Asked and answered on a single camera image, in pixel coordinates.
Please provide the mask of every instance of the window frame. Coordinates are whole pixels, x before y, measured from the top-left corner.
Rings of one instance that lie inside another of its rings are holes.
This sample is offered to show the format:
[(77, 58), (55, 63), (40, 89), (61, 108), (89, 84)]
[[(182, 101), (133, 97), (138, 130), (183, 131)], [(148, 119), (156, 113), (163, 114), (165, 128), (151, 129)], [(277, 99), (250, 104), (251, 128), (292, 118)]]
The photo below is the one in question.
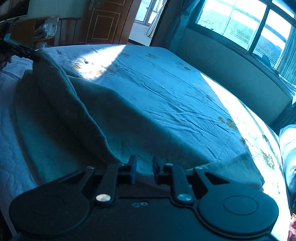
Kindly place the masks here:
[(277, 86), (289, 97), (293, 98), (295, 96), (295, 92), (291, 90), (282, 80), (279, 76), (277, 76), (274, 72), (272, 72), (265, 64), (263, 64), (261, 61), (257, 60), (253, 55), (253, 51), (256, 47), (256, 44), (258, 43), (258, 40), (261, 36), (262, 30), (265, 26), (266, 19), (269, 14), (269, 10), (273, 10), (278, 15), (280, 15), (283, 19), (285, 19), (288, 23), (292, 25), (292, 27), (296, 28), (296, 19), (292, 18), (288, 13), (286, 13), (284, 10), (282, 10), (280, 7), (272, 3), (272, 0), (259, 0), (260, 2), (266, 4), (266, 10), (263, 15), (263, 18), (261, 20), (261, 23), (259, 24), (258, 30), (255, 34), (255, 36), (252, 39), (251, 46), (249, 50), (244, 49), (242, 46), (238, 45), (237, 43), (233, 42), (232, 40), (224, 37), (223, 35), (220, 35), (219, 33), (216, 33), (208, 28), (205, 28), (201, 25), (198, 25), (195, 23), (197, 19), (200, 18), (202, 14), (202, 9), (204, 8), (204, 5), (206, 3), (206, 0), (201, 0), (196, 8), (193, 10), (192, 14), (190, 15), (187, 28), (198, 32), (200, 34), (203, 34), (221, 44), (226, 46), (227, 48), (231, 49), (232, 51), (238, 53), (240, 56), (244, 57), (246, 60), (251, 62), (254, 66), (259, 68), (264, 74), (266, 74), (270, 79), (272, 79)]

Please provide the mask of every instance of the window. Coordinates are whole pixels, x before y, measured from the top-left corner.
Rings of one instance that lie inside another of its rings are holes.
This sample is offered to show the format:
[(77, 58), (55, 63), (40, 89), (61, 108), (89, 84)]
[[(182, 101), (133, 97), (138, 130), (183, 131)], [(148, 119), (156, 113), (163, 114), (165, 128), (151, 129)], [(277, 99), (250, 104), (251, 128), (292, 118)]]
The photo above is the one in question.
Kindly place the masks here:
[(265, 9), (259, 0), (207, 0), (196, 23), (248, 50)]
[(270, 66), (275, 67), (285, 48), (290, 30), (291, 24), (273, 10), (270, 10), (253, 51), (254, 56), (267, 57), (270, 61)]
[(199, 8), (194, 28), (204, 27), (229, 39), (216, 34), (289, 82), (296, 92), (296, 16), (283, 0), (203, 0)]
[(163, 6), (163, 0), (142, 0), (135, 20), (149, 26)]

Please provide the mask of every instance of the sunlight patch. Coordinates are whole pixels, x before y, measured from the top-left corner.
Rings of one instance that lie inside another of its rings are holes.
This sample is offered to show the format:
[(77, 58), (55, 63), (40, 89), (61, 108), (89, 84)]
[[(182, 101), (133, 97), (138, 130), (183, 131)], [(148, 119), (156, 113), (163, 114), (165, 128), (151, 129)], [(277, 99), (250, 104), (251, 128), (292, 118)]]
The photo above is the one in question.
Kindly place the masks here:
[(265, 180), (264, 192), (270, 193), (272, 188), (270, 182), (274, 177), (274, 170), (279, 170), (279, 166), (281, 166), (281, 157), (278, 153), (279, 148), (276, 140), (266, 124), (253, 111), (244, 107), (237, 97), (204, 74), (201, 73), (201, 76), (231, 115), (242, 135), (243, 144), (250, 150), (254, 163)]
[(76, 59), (73, 67), (83, 78), (94, 81), (107, 70), (124, 48), (125, 45), (114, 45), (93, 51), (91, 54)]

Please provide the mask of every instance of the blanket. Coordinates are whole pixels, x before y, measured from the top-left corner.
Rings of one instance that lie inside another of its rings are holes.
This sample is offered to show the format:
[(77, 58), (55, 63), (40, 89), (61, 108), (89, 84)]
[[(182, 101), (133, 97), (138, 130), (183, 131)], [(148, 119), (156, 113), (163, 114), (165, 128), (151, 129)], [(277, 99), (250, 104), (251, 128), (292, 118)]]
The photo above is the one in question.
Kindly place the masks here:
[(138, 179), (153, 183), (152, 157), (189, 169), (205, 165), (260, 189), (263, 177), (246, 155), (211, 162), (115, 91), (59, 66), (46, 52), (33, 63), (15, 94), (16, 127), (22, 147), (49, 182), (88, 165), (105, 167), (137, 156)]

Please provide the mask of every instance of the plastic bag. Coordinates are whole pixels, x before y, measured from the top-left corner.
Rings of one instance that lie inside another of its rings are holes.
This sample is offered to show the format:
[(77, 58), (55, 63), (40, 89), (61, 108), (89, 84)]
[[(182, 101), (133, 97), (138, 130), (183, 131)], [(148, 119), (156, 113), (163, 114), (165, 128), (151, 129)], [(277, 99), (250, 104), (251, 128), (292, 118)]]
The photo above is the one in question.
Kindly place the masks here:
[(45, 29), (48, 36), (54, 36), (57, 33), (57, 25), (59, 23), (59, 18), (48, 18), (45, 20)]
[(48, 45), (46, 42), (43, 42), (43, 41), (37, 42), (35, 44), (35, 48), (36, 49), (44, 49), (44, 48), (50, 48), (50, 47), (52, 47), (52, 46), (51, 45)]
[(48, 31), (47, 31), (47, 24), (44, 23), (42, 25), (40, 25), (36, 31), (35, 31), (35, 38), (47, 38), (48, 37)]

